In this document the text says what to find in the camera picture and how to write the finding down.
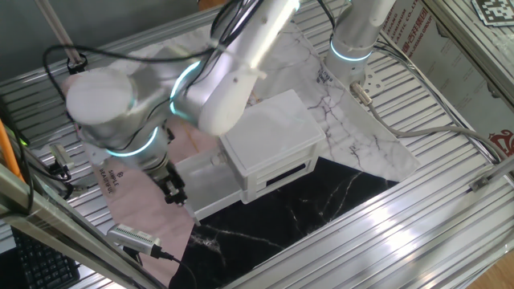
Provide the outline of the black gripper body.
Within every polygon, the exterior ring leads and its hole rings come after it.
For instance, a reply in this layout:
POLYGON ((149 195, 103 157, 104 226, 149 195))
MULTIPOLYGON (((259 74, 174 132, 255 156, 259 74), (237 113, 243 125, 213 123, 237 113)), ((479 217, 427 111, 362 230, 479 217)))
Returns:
POLYGON ((164 160, 152 171, 152 179, 165 195, 184 192, 185 183, 174 164, 169 160, 164 160))

